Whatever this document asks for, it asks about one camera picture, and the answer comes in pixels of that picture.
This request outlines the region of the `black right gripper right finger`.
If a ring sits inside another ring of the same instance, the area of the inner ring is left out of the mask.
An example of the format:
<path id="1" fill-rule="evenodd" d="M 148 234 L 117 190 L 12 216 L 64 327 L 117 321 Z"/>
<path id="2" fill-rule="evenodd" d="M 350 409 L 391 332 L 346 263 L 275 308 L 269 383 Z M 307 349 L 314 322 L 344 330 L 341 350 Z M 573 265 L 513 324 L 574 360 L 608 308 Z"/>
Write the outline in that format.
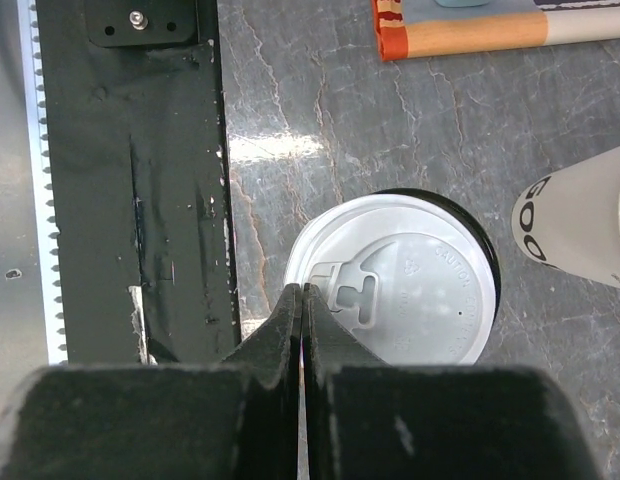
<path id="1" fill-rule="evenodd" d="M 314 479 L 597 479 L 573 407 L 544 372 L 382 362 L 317 287 L 302 306 Z"/>

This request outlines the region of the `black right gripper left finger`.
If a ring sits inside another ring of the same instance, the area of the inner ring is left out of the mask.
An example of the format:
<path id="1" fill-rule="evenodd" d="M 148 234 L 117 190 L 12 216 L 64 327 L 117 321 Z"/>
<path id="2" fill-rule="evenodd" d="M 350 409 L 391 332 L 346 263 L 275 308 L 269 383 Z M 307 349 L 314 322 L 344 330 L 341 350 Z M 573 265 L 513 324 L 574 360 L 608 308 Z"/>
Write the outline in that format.
<path id="1" fill-rule="evenodd" d="M 210 365 L 29 375 L 0 417 L 0 479 L 293 479 L 302 291 Z"/>

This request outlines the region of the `white plastic cup lid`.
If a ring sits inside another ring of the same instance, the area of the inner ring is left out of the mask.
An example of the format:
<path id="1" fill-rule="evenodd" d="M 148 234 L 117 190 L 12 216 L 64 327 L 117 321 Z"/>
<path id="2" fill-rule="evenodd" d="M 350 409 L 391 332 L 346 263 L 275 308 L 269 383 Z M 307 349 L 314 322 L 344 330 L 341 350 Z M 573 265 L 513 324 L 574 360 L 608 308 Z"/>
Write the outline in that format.
<path id="1" fill-rule="evenodd" d="M 495 320 L 477 241 L 444 209 L 404 195 L 375 192 L 311 220 L 284 282 L 315 285 L 335 320 L 391 365 L 472 365 Z"/>

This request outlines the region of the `white paper cup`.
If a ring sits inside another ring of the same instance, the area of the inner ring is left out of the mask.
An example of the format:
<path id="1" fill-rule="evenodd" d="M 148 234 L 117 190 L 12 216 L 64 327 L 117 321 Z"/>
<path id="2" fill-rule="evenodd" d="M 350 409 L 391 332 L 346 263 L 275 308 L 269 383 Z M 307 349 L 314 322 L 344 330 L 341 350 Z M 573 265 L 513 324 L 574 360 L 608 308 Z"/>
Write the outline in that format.
<path id="1" fill-rule="evenodd" d="M 620 289 L 620 146 L 527 187 L 511 228 L 533 261 Z"/>

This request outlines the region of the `black paper cup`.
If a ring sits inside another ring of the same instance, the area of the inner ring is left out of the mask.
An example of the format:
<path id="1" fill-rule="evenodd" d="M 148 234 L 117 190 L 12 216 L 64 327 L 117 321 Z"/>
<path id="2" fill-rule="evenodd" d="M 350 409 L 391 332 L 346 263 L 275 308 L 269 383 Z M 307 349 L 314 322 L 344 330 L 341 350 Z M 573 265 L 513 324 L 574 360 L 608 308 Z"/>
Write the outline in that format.
<path id="1" fill-rule="evenodd" d="M 377 194 L 395 194 L 413 197 L 433 203 L 434 205 L 444 209 L 456 218 L 464 227 L 471 233 L 474 239 L 480 246 L 488 264 L 490 266 L 492 279 L 495 285 L 495 309 L 493 318 L 497 317 L 500 300 L 501 300 L 501 269 L 496 254 L 496 250 L 481 224 L 461 205 L 453 200 L 437 194 L 432 191 L 427 191 L 417 188 L 392 188 L 377 191 Z"/>

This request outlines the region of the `colourful patterned placemat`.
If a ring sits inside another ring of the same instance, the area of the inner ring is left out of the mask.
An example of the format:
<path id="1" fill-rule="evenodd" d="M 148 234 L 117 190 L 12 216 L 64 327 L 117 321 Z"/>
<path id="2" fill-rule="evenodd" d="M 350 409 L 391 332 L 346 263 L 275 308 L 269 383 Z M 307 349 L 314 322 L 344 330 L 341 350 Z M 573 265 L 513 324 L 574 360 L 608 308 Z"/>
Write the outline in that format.
<path id="1" fill-rule="evenodd" d="M 620 1 L 373 1 L 384 61 L 620 39 Z"/>

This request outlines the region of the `light blue ceramic mug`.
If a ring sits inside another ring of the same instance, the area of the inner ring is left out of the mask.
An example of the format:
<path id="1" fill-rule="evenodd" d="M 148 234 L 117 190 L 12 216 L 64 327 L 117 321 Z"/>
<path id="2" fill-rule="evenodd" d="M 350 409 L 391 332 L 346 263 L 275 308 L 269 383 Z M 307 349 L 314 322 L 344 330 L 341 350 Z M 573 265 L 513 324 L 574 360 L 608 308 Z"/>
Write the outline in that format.
<path id="1" fill-rule="evenodd" d="M 474 8 L 489 4 L 491 0 L 436 0 L 444 8 Z"/>

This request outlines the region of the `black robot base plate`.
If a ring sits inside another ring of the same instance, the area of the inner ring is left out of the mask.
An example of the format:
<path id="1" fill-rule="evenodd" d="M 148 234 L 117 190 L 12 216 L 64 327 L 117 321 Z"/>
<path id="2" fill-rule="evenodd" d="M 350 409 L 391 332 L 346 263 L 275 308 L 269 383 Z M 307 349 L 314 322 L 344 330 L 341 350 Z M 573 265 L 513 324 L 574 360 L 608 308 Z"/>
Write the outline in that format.
<path id="1" fill-rule="evenodd" d="M 216 3 L 35 11 L 68 360 L 220 360 L 240 327 Z"/>

